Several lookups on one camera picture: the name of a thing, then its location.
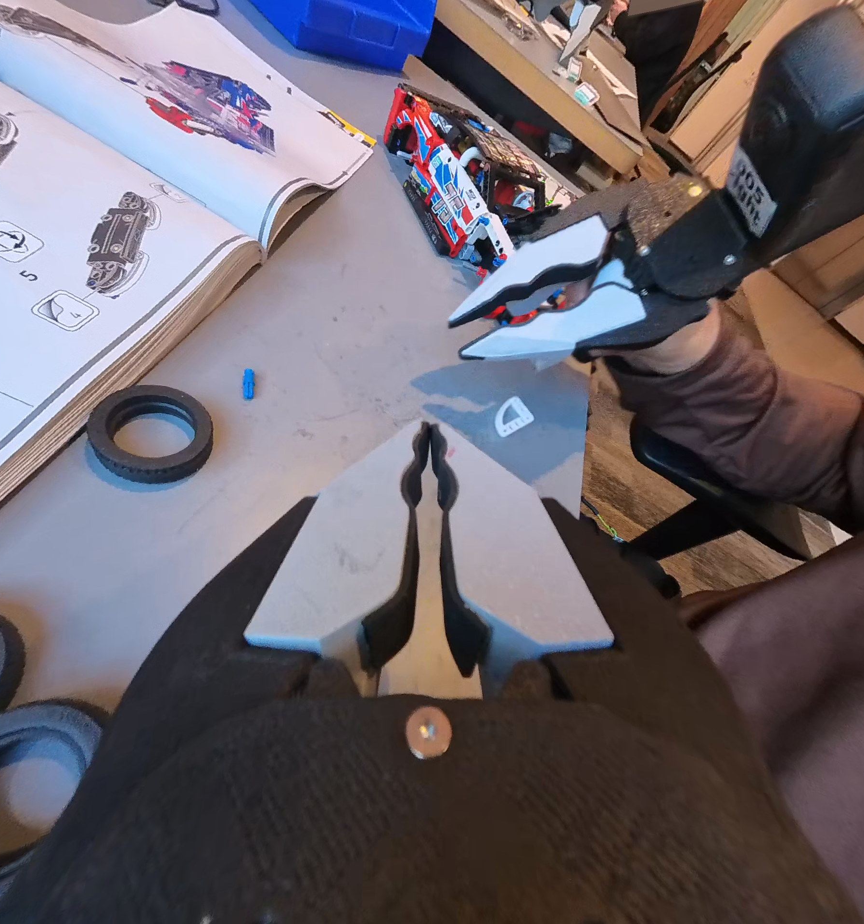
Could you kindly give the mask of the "grey desk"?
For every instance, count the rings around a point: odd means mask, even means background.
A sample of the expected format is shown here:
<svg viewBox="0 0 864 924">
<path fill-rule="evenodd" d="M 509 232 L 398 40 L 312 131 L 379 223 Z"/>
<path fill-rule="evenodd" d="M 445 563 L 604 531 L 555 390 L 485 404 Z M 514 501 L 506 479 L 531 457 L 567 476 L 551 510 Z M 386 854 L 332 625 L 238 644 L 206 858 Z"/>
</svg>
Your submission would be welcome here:
<svg viewBox="0 0 864 924">
<path fill-rule="evenodd" d="M 172 620 L 237 555 L 254 546 L 227 588 L 227 616 L 239 615 L 241 593 L 265 584 L 279 563 L 272 525 L 304 495 L 322 488 L 424 412 L 426 399 L 461 414 L 529 397 L 525 364 L 459 363 L 469 334 L 446 329 L 463 298 L 460 271 L 426 245 L 390 159 L 368 166 L 320 207 L 291 222 L 275 255 L 222 307 L 202 321 L 151 370 L 147 382 L 197 398 L 215 423 L 213 455 L 195 476 L 168 486 L 128 484 L 106 471 L 78 437 L 0 506 L 0 615 L 25 642 L 26 673 L 16 699 L 72 700 L 111 711 L 138 666 Z M 255 372 L 255 396 L 244 401 L 241 378 Z M 573 372 L 546 373 L 532 386 L 530 407 L 548 424 L 534 437 L 500 441 L 471 414 L 474 441 L 511 444 L 500 461 L 522 480 L 578 503 L 585 435 L 585 392 Z M 36 837 L 76 782 L 45 758 L 0 770 L 0 851 Z M 469 889 L 459 873 L 486 872 L 479 908 L 466 916 L 433 891 L 397 887 L 382 922 L 414 910 L 432 922 L 560 920 L 545 885 L 519 860 L 499 882 L 489 875 L 496 850 L 472 860 L 470 847 L 496 848 L 495 834 L 449 834 L 457 860 L 431 859 L 406 885 Z"/>
</svg>

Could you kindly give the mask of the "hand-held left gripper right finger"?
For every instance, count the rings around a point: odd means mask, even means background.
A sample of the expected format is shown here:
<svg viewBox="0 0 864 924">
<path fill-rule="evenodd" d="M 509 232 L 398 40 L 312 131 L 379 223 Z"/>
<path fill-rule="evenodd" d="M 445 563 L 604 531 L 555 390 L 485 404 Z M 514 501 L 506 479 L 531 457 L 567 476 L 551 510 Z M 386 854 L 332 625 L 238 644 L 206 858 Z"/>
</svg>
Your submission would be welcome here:
<svg viewBox="0 0 864 924">
<path fill-rule="evenodd" d="M 462 676 L 602 651 L 615 637 L 535 489 L 445 424 L 430 427 L 449 650 Z"/>
</svg>

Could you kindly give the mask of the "person's right hand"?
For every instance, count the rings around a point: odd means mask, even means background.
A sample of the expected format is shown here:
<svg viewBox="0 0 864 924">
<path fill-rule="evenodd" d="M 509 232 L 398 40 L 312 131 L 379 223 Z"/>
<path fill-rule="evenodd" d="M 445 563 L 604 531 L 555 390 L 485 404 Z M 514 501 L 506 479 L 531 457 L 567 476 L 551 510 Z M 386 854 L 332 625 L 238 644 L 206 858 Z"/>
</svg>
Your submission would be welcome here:
<svg viewBox="0 0 864 924">
<path fill-rule="evenodd" d="M 656 376 L 687 372 L 699 365 L 714 349 L 721 329 L 717 306 L 712 306 L 704 318 L 691 323 L 659 344 L 638 350 L 615 352 L 632 370 Z"/>
</svg>

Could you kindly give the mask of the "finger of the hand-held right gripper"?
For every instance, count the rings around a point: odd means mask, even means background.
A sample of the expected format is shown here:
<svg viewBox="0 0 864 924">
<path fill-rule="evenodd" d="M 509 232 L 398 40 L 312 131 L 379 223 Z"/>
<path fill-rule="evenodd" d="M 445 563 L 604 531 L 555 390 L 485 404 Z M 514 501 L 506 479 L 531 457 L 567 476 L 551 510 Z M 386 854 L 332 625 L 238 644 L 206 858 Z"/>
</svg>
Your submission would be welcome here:
<svg viewBox="0 0 864 924">
<path fill-rule="evenodd" d="M 593 278 L 606 257 L 611 231 L 598 215 L 531 240 L 473 290 L 448 318 L 450 329 L 483 320 L 499 308 L 531 310 L 572 283 Z"/>
<path fill-rule="evenodd" d="M 528 360 L 544 369 L 570 357 L 578 347 L 644 322 L 646 317 L 644 302 L 626 274 L 624 261 L 610 260 L 576 306 L 538 308 L 525 322 L 498 326 L 462 347 L 460 359 Z"/>
</svg>

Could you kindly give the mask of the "wooden work table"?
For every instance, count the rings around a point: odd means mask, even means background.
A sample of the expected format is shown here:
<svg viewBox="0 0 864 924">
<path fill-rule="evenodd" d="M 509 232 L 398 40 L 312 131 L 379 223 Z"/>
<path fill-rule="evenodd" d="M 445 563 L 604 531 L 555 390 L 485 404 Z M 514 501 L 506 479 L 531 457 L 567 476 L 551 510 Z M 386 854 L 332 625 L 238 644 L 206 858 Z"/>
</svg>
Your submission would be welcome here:
<svg viewBox="0 0 864 924">
<path fill-rule="evenodd" d="M 597 156 L 616 179 L 658 179 L 667 168 L 636 123 L 635 103 L 620 103 L 602 71 L 586 59 L 580 80 L 598 93 L 595 103 L 577 100 L 577 82 L 559 75 L 559 50 L 541 29 L 528 39 L 510 29 L 505 9 L 482 2 L 439 1 L 436 19 L 507 79 L 532 104 Z"/>
</svg>

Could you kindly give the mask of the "red white toy car model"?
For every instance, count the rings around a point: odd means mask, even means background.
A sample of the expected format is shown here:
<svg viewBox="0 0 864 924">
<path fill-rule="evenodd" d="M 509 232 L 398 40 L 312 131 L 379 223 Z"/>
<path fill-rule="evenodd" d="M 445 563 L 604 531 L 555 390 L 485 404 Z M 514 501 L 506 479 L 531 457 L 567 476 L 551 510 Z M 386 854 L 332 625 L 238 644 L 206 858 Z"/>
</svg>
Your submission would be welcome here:
<svg viewBox="0 0 864 924">
<path fill-rule="evenodd" d="M 480 115 L 407 82 L 384 143 L 410 168 L 403 190 L 433 247 L 480 278 L 574 199 Z"/>
</svg>

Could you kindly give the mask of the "white curved frame brick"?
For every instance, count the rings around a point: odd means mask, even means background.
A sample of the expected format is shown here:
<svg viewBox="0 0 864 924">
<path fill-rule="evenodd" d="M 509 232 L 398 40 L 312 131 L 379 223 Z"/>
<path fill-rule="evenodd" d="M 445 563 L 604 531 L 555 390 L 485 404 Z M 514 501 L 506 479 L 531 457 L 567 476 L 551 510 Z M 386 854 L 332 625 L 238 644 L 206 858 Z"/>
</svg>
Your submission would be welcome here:
<svg viewBox="0 0 864 924">
<path fill-rule="evenodd" d="M 500 438 L 507 438 L 534 423 L 534 413 L 519 396 L 505 400 L 494 418 L 494 428 Z"/>
</svg>

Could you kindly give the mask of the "open instruction booklet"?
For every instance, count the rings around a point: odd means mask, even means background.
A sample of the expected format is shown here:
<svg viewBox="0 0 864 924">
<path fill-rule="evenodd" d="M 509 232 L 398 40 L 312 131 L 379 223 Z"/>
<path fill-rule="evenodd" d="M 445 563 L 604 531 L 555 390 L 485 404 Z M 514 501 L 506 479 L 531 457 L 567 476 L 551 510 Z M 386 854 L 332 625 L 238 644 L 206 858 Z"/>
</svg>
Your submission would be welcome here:
<svg viewBox="0 0 864 924">
<path fill-rule="evenodd" d="M 0 2 L 0 506 L 374 146 L 178 3 Z"/>
</svg>

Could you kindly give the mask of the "black office chair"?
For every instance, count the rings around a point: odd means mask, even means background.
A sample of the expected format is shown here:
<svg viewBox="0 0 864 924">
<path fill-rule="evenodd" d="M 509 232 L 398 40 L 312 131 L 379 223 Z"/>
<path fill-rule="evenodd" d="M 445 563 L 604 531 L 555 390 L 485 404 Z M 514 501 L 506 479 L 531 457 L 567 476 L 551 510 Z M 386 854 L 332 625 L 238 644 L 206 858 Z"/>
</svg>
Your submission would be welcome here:
<svg viewBox="0 0 864 924">
<path fill-rule="evenodd" d="M 786 558 L 813 559 L 795 506 L 729 485 L 690 450 L 637 421 L 632 421 L 630 440 L 638 462 L 692 497 L 688 505 L 630 540 L 638 552 L 659 562 L 743 533 Z"/>
</svg>

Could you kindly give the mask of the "white black device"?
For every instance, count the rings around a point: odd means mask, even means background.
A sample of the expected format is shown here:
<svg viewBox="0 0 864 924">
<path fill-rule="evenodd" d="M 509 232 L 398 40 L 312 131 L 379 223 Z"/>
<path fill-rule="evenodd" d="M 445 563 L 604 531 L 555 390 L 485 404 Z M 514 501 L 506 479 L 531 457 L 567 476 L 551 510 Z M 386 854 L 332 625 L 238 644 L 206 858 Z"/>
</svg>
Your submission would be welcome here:
<svg viewBox="0 0 864 924">
<path fill-rule="evenodd" d="M 608 16 L 612 2 L 573 2 L 572 12 L 566 15 L 567 26 L 559 15 L 554 15 L 561 9 L 561 2 L 533 1 L 530 5 L 532 19 L 546 38 L 546 66 L 559 73 L 572 58 L 586 50 L 592 33 Z"/>
</svg>

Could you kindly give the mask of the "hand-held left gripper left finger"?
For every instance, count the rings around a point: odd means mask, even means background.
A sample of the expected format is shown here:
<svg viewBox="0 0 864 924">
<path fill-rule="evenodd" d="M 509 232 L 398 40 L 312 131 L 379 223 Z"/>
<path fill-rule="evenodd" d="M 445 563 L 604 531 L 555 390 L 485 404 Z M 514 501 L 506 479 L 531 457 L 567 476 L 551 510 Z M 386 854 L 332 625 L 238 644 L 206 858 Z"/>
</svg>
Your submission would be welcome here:
<svg viewBox="0 0 864 924">
<path fill-rule="evenodd" d="M 426 422 L 412 422 L 313 499 L 244 630 L 250 646 L 379 678 L 413 631 L 429 438 Z"/>
</svg>

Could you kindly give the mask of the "person's right forearm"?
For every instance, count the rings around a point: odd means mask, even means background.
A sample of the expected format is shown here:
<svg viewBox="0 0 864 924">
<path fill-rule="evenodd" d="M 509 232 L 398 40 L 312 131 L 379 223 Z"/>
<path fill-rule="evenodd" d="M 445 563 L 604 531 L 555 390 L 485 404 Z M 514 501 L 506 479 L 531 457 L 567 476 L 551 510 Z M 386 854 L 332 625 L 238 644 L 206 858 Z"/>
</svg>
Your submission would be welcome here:
<svg viewBox="0 0 864 924">
<path fill-rule="evenodd" d="M 687 372 L 607 356 L 623 407 L 733 487 L 864 531 L 864 395 L 784 371 L 719 315 L 714 349 Z"/>
</svg>

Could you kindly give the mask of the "blue plastic bin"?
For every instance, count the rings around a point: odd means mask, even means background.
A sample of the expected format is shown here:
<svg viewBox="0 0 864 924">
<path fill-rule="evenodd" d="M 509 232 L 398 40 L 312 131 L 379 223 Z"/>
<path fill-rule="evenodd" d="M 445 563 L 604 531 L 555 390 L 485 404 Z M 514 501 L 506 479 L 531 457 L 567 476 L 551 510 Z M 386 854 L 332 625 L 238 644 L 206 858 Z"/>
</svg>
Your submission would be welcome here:
<svg viewBox="0 0 864 924">
<path fill-rule="evenodd" d="M 386 71 L 420 57 L 436 1 L 253 1 L 296 49 Z"/>
</svg>

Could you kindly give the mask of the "person's brown shirt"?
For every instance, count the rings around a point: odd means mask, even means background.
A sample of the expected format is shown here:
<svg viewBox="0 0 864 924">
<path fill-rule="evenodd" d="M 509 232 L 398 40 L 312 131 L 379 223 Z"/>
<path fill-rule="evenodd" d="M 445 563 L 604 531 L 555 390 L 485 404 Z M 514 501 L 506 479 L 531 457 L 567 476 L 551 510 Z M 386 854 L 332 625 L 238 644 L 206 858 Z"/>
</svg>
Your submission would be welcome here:
<svg viewBox="0 0 864 924">
<path fill-rule="evenodd" d="M 726 604 L 700 640 L 864 919 L 864 533 Z"/>
</svg>

